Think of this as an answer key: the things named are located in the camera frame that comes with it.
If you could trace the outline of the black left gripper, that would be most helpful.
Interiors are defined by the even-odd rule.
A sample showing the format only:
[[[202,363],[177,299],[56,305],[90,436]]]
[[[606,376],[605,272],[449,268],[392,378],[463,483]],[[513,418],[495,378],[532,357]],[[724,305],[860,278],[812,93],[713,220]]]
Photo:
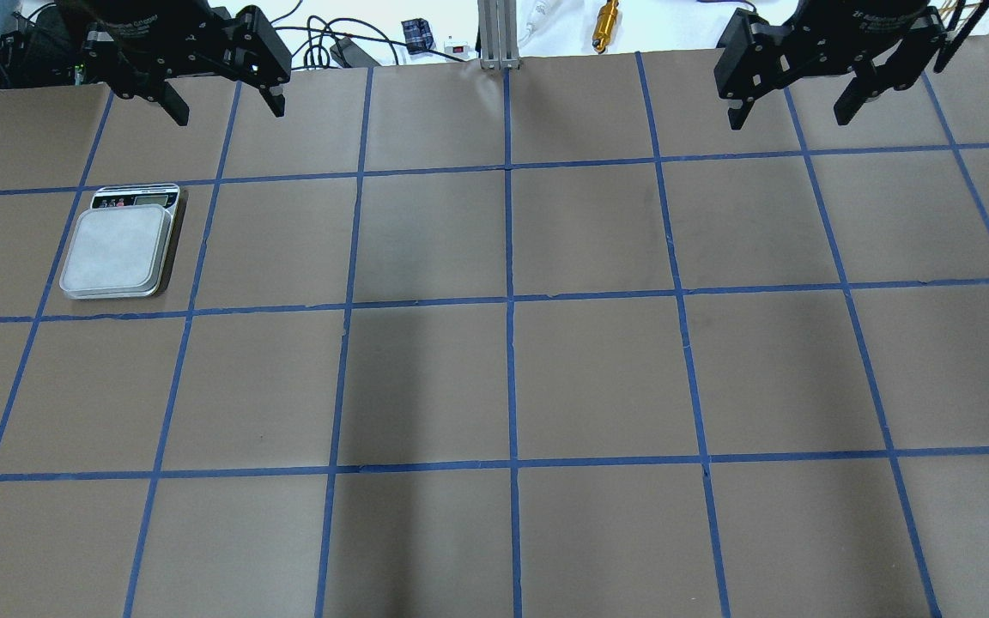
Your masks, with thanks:
[[[291,52],[257,5],[232,13],[207,1],[60,1],[58,11],[87,78],[157,101],[181,128],[190,108],[170,85],[181,76],[247,83],[272,116],[285,116]]]

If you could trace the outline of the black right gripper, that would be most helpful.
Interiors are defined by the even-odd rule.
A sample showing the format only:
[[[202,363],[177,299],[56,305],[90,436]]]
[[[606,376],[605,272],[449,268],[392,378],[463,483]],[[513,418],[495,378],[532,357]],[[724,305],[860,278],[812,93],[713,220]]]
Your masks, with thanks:
[[[744,128],[755,100],[799,79],[851,75],[834,103],[847,126],[884,91],[910,88],[949,42],[926,1],[801,1],[774,25],[737,9],[719,36],[713,70],[732,130]]]

